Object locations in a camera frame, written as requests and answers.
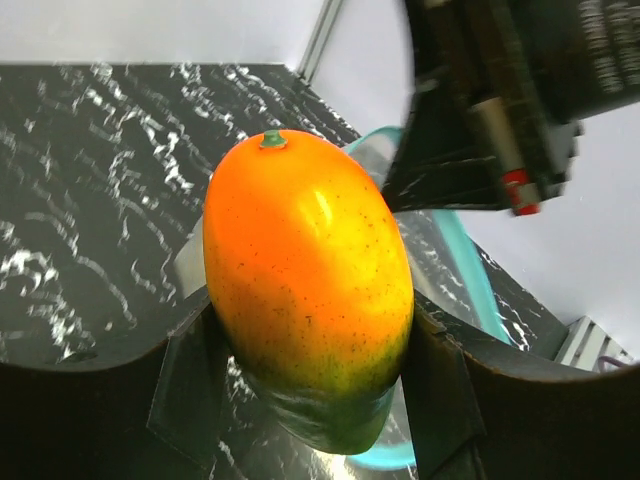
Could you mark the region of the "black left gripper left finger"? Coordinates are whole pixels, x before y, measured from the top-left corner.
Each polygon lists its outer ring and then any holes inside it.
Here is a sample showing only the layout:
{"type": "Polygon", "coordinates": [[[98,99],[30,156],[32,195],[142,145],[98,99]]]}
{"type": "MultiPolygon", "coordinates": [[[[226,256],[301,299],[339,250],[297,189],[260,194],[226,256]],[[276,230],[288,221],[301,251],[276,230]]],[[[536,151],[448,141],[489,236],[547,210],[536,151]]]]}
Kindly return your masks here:
{"type": "Polygon", "coordinates": [[[175,328],[135,330],[78,363],[1,368],[5,479],[206,479],[221,426],[228,350],[205,288],[203,246],[176,272],[175,328]]]}

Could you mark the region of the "orange green mango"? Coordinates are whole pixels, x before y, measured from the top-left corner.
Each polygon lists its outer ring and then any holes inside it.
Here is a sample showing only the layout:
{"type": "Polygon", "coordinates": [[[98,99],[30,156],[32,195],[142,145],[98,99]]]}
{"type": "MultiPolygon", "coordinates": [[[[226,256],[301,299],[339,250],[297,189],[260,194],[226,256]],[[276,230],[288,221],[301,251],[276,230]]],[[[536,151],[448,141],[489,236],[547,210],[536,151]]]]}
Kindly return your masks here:
{"type": "Polygon", "coordinates": [[[220,161],[202,229],[209,296],[256,396],[314,449],[368,450],[414,313],[406,247],[372,177],[323,138],[269,130],[220,161]]]}

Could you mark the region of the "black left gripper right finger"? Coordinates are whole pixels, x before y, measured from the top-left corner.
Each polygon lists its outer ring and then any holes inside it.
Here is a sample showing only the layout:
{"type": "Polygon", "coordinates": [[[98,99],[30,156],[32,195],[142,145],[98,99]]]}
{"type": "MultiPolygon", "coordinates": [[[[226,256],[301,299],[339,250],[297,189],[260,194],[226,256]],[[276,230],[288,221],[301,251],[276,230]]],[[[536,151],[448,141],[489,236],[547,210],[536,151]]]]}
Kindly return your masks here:
{"type": "Polygon", "coordinates": [[[637,366],[565,366],[417,295],[402,383],[422,479],[639,475],[637,366]]]}

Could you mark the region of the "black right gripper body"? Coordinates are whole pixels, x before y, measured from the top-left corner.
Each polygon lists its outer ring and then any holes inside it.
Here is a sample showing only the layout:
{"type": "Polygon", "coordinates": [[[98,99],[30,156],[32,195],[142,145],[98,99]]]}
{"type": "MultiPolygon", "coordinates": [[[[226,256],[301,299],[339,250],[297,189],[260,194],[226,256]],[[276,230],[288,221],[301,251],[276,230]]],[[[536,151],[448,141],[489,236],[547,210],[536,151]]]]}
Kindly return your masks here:
{"type": "Polygon", "coordinates": [[[635,1],[408,1],[414,92],[382,187],[394,212],[537,213],[586,118],[639,99],[635,1]]]}

